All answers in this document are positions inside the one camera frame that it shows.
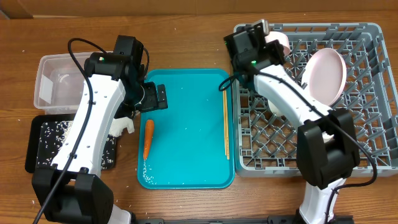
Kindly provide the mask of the white tissue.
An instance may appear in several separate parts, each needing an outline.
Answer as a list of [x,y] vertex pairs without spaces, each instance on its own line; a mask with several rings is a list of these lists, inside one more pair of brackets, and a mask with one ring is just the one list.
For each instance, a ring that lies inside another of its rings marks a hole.
[[127,129],[129,134],[134,132],[133,120],[128,117],[113,119],[111,127],[109,129],[109,135],[114,137],[120,137],[124,131]]

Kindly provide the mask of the pink bowl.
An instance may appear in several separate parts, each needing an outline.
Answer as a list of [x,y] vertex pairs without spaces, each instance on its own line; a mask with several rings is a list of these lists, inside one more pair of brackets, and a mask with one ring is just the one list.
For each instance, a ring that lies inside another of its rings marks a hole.
[[290,53],[289,39],[284,33],[277,31],[270,31],[269,34],[265,36],[265,40],[266,42],[272,42],[274,40],[277,40],[279,44],[281,44],[284,48],[283,50],[284,55],[286,56]]

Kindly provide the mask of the grey dishwasher rack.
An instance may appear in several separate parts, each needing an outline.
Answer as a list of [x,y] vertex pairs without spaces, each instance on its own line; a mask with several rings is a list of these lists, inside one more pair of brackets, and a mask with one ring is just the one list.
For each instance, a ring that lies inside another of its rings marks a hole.
[[[291,53],[285,70],[302,81],[311,56],[324,48],[336,50],[346,63],[346,85],[332,108],[346,108],[354,118],[356,136],[371,160],[362,157],[355,177],[397,174],[397,88],[379,25],[362,23],[270,24],[289,38]],[[235,167],[241,177],[293,177],[297,135],[292,125],[276,116],[267,100],[234,83],[236,128]]]

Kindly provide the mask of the large white plate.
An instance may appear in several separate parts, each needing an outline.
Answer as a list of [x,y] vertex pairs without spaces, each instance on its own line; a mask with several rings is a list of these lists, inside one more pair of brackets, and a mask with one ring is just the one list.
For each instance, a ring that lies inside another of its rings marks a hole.
[[346,74],[343,57],[334,49],[324,48],[310,57],[301,83],[310,96],[331,106],[343,92]]

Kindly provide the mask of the cream bowl with food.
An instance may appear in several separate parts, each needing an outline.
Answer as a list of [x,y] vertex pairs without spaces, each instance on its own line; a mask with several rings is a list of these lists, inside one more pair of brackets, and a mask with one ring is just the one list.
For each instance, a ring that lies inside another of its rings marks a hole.
[[278,109],[278,107],[276,107],[275,104],[273,104],[273,102],[271,102],[271,100],[268,100],[268,105],[269,105],[269,109],[271,110],[271,112],[273,114],[275,114],[278,117],[284,116],[284,114]]

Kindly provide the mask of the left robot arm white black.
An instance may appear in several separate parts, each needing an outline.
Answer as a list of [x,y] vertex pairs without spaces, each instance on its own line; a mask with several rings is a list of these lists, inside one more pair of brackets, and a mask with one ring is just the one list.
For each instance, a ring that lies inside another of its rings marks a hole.
[[135,112],[167,108],[165,87],[145,81],[147,56],[135,37],[120,35],[112,52],[97,48],[77,64],[83,93],[68,136],[51,164],[33,174],[38,217],[59,223],[136,222],[101,180],[101,160],[114,119],[132,121]]

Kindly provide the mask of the food scraps and rice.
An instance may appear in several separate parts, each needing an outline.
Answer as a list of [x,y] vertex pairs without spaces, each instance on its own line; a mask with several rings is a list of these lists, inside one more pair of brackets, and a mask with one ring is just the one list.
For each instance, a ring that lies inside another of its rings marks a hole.
[[[50,167],[52,160],[62,148],[73,121],[47,121],[40,126],[39,146],[37,152],[37,167]],[[102,153],[101,169],[108,170],[116,165],[116,137],[106,138]]]

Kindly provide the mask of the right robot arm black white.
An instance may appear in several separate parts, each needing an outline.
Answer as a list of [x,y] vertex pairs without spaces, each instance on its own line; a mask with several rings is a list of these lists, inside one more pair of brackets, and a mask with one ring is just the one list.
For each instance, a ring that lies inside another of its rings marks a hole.
[[295,83],[284,68],[289,40],[271,32],[267,21],[246,25],[224,37],[233,75],[219,85],[225,91],[237,80],[248,90],[273,103],[297,134],[296,164],[306,180],[304,200],[287,223],[353,223],[353,217],[335,216],[333,207],[341,189],[364,187],[377,179],[348,184],[359,166],[360,154],[371,158],[356,139],[353,117],[347,109],[333,110]]

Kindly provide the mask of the wooden chopstick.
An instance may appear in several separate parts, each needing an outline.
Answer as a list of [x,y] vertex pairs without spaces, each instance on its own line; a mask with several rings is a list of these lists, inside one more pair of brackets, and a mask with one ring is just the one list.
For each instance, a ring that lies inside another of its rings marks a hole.
[[226,95],[226,90],[223,91],[223,119],[224,119],[224,153],[227,159],[228,157],[228,133],[227,133],[227,127],[228,127],[228,109],[227,109],[227,95]]
[[227,127],[227,133],[228,133],[228,157],[230,158],[230,153],[229,153],[229,127]]

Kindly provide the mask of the clear plastic bin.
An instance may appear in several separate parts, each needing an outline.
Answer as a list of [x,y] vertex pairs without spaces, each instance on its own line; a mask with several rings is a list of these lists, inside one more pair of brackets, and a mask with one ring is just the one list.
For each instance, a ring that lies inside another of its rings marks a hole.
[[45,55],[40,59],[34,91],[34,106],[46,114],[76,113],[84,78],[69,54]]

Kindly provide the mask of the orange carrot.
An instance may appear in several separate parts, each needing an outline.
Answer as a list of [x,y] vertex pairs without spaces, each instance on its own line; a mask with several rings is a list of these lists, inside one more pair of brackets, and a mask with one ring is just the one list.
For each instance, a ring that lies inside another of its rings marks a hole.
[[150,152],[150,148],[151,148],[151,145],[152,145],[152,139],[153,139],[153,135],[154,135],[154,128],[155,128],[154,121],[151,120],[151,119],[148,119],[146,121],[145,131],[144,131],[143,159],[145,161],[149,157],[149,152]]

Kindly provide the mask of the white plastic cup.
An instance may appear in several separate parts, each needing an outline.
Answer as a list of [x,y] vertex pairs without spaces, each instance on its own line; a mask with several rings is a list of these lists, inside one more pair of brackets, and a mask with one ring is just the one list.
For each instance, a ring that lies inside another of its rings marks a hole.
[[328,134],[327,132],[322,132],[322,138],[323,138],[323,142],[329,142],[330,140],[332,140],[334,138],[333,134]]

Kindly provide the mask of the teal plastic tray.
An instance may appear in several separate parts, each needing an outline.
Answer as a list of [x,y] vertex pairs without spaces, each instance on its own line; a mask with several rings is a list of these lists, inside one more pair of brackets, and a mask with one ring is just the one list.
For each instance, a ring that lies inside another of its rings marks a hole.
[[[224,153],[223,94],[219,68],[163,69],[147,79],[164,84],[168,108],[141,114],[137,179],[153,190],[223,189],[234,180],[233,106],[228,105],[229,150]],[[143,159],[146,121],[154,121],[149,157]]]

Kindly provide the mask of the black waste tray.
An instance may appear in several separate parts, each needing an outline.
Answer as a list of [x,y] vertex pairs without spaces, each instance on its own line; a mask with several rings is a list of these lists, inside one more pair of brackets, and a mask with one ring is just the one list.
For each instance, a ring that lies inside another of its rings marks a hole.
[[51,166],[68,136],[74,117],[74,114],[45,114],[32,120],[25,171],[33,173],[36,167]]

